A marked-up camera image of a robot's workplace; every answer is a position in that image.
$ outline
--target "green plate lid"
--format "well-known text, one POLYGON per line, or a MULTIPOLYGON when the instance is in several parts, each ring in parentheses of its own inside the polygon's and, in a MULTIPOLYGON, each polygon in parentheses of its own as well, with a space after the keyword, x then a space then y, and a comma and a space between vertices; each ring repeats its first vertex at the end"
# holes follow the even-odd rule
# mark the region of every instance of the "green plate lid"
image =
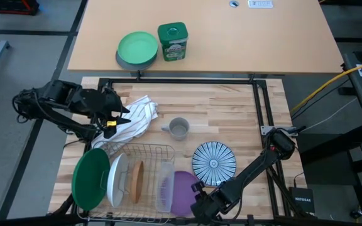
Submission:
POLYGON ((140 64, 155 57, 158 50, 156 38, 144 31, 126 35, 118 45, 118 55, 127 63, 140 64))
POLYGON ((187 27, 183 22, 160 25, 157 29, 157 33, 162 44, 168 44, 170 41, 188 38, 187 27))
POLYGON ((86 152, 77 163, 72 177, 72 196, 83 210, 92 210, 104 198, 110 161, 100 148, 86 152))

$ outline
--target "gray plate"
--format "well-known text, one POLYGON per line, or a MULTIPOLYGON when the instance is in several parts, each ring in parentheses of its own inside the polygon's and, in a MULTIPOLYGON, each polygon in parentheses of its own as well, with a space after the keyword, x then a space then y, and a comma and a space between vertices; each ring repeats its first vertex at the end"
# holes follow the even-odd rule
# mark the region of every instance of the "gray plate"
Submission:
POLYGON ((138 65, 132 64, 132 63, 127 63, 125 62, 123 59, 121 59, 121 57, 118 55, 118 51, 116 52, 116 60, 117 63, 120 67, 122 67, 124 70, 129 70, 129 71, 140 71, 140 70, 146 70, 147 68, 149 68, 156 60, 157 57, 157 53, 156 55, 149 61, 145 62, 145 63, 141 63, 138 65))

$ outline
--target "mug handle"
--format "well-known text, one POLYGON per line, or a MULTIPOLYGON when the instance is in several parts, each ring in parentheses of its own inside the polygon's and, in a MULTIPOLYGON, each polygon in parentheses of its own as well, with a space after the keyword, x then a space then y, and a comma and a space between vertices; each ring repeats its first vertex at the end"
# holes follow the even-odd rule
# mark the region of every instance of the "mug handle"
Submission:
POLYGON ((170 132, 170 127, 169 126, 162 126, 162 130, 166 131, 166 132, 170 132))

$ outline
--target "green plate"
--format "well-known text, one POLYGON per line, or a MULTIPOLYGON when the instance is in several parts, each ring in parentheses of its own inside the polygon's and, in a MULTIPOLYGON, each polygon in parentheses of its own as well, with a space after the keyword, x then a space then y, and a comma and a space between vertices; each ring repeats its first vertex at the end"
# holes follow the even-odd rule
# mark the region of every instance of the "green plate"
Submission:
POLYGON ((83 210, 92 210, 104 198, 110 161, 99 148, 86 152, 77 163, 72 177, 72 196, 83 210))
POLYGON ((152 59, 158 49, 155 37, 144 31, 126 35, 118 45, 118 55, 127 63, 140 64, 152 59))

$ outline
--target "gray mug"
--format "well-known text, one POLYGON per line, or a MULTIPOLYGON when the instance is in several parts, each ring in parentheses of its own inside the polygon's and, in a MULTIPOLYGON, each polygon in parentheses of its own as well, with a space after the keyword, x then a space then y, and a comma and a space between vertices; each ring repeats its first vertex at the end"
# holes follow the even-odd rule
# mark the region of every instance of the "gray mug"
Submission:
POLYGON ((163 131, 170 132, 174 140, 182 141, 187 137, 189 131, 189 123, 186 119, 178 117, 171 120, 168 126, 162 126, 163 131))

